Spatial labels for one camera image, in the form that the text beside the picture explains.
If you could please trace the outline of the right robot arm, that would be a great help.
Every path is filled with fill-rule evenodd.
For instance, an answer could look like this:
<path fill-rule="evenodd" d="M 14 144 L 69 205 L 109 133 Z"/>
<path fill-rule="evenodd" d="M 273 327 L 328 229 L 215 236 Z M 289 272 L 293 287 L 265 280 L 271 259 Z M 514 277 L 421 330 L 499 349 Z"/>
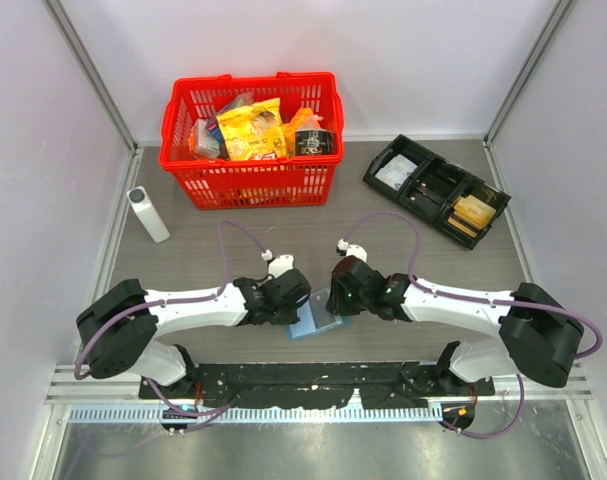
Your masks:
<path fill-rule="evenodd" d="M 385 321 L 440 323 L 485 335 L 443 351 L 434 380 L 448 395 L 509 374 L 562 388 L 584 334 L 580 321 L 534 284 L 495 292 L 447 287 L 402 273 L 383 276 L 354 255 L 334 267 L 327 308 L 340 316 L 369 312 Z"/>

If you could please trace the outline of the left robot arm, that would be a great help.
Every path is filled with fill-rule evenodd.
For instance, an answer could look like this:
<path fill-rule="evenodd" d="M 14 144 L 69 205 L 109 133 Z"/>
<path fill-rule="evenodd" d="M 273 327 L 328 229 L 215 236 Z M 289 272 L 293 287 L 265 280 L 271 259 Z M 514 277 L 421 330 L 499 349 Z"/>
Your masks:
<path fill-rule="evenodd" d="M 163 292 L 127 279 L 87 307 L 76 319 L 83 349 L 74 377 L 107 379 L 131 372 L 185 398 L 196 387 L 196 373 L 178 345 L 164 335 L 196 328 L 289 325 L 311 287 L 296 268 L 270 273 L 258 281 L 241 277 L 220 288 Z"/>

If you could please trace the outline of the dark grey card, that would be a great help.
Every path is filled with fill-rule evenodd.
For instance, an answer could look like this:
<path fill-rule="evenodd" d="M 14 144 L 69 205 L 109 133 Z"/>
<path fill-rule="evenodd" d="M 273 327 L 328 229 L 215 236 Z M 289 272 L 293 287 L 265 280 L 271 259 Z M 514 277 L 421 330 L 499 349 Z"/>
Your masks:
<path fill-rule="evenodd" d="M 310 297 L 310 307 L 313 317 L 313 333 L 321 334 L 343 325 L 343 318 L 333 314 L 327 307 L 330 299 L 330 289 L 326 288 Z"/>

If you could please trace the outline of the blue card holder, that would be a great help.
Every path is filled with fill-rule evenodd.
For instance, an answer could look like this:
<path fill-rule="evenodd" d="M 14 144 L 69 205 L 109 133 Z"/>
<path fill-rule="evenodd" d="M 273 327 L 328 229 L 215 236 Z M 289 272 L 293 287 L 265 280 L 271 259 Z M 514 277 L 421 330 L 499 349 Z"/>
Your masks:
<path fill-rule="evenodd" d="M 291 340 L 297 340 L 305 337 L 319 335 L 313 333 L 314 327 L 312 311 L 310 307 L 310 297 L 307 302 L 302 305 L 297 311 L 299 321 L 295 324 L 288 326 L 288 335 Z M 347 316 L 341 317 L 343 318 L 343 325 L 338 328 L 347 326 L 349 324 L 349 318 Z"/>

